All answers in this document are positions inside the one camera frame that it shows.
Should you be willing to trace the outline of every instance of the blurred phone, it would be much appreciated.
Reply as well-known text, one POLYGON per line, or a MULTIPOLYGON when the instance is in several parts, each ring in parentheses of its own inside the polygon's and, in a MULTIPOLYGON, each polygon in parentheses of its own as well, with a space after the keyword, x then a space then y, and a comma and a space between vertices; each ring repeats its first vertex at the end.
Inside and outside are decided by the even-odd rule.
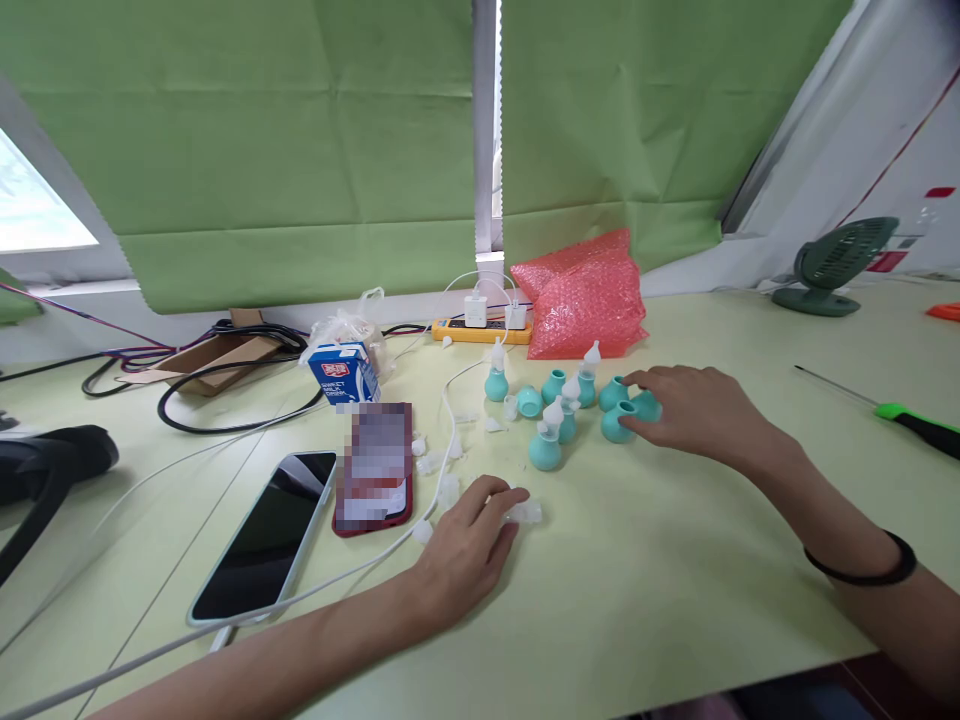
POLYGON ((353 537, 402 525, 413 512, 413 418, 409 403, 362 403, 337 476, 333 531, 353 537))
POLYGON ((292 594, 336 467, 335 452, 294 453, 280 462, 194 600, 187 622, 222 620, 292 594))

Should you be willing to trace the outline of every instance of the plastic bag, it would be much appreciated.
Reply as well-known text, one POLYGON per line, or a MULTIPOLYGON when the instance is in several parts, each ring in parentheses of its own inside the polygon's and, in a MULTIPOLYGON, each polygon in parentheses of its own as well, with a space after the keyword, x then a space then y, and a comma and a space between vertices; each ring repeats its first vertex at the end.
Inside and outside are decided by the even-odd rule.
POLYGON ((534 303, 527 358, 582 358, 597 339, 603 357, 622 357, 649 335, 629 251, 630 231, 622 229, 510 268, 534 303))
POLYGON ((394 367, 393 358, 387 352, 387 344, 383 333, 380 332, 380 326, 371 320, 383 296, 382 287, 367 290, 360 296, 356 312, 350 313, 343 308, 337 308, 335 316, 315 322, 310 328, 310 339, 307 341, 307 349, 300 356, 299 365, 305 367, 321 345, 362 342, 367 348, 373 370, 382 384, 394 367))

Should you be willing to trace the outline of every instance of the desk fan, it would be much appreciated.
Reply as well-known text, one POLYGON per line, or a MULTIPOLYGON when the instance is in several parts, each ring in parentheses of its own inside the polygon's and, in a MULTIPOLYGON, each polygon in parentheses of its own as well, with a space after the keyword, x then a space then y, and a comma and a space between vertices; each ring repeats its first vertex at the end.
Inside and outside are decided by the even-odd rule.
POLYGON ((843 317, 856 312, 860 303, 833 291, 863 272, 899 223, 893 217, 857 220, 806 243, 793 261, 793 272, 809 290, 780 288, 773 301, 808 315, 843 317))

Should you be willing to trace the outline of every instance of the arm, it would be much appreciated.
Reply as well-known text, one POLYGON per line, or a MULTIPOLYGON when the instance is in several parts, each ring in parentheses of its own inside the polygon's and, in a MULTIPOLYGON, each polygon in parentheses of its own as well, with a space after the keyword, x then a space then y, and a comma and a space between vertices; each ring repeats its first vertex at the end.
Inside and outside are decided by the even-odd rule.
POLYGON ((529 493, 483 475, 440 518, 417 563, 382 585, 207 655, 104 708, 99 720, 282 717, 374 663, 446 630, 500 578, 529 493))
MULTIPOLYGON (((897 567, 897 545, 820 474, 796 440, 760 414, 736 380, 714 368, 655 367, 628 375, 624 384, 649 388, 663 417, 658 423, 622 417, 623 425, 655 445, 740 472, 821 563, 863 577, 897 567)), ((960 595, 923 566, 896 585, 831 583, 850 618, 917 684, 960 704, 960 595)))

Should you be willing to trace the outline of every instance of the green curtain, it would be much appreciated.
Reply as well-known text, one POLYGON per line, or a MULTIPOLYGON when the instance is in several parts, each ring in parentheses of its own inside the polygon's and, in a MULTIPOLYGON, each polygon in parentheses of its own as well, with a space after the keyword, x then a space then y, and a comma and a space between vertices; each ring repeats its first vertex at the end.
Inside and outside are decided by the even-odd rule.
POLYGON ((505 1, 508 266, 620 227, 642 270, 718 243, 720 206, 850 4, 505 1))
POLYGON ((474 267, 469 0, 6 0, 0 70, 157 312, 474 267))
MULTIPOLYGON (((3 268, 0 268, 0 282, 23 289, 23 285, 3 268)), ((33 300, 0 288, 0 325, 10 325, 39 314, 40 305, 33 300)))

